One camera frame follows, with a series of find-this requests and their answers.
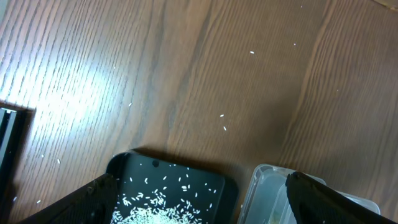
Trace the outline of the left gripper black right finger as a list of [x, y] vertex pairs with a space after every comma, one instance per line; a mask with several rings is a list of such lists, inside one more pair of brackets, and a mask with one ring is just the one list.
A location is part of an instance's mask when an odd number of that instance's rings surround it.
[[289, 174], [285, 186], [298, 224], [395, 224], [304, 173]]

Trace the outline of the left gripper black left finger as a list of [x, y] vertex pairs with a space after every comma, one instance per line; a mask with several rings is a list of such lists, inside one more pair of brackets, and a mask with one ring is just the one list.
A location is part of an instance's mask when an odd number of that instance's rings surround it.
[[117, 198], [116, 179], [103, 174], [19, 223], [110, 223]]

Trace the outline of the pile of white rice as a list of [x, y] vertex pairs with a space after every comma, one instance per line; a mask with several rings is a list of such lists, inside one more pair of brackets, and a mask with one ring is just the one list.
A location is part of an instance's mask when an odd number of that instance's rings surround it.
[[194, 174], [118, 177], [111, 223], [212, 223], [222, 183]]

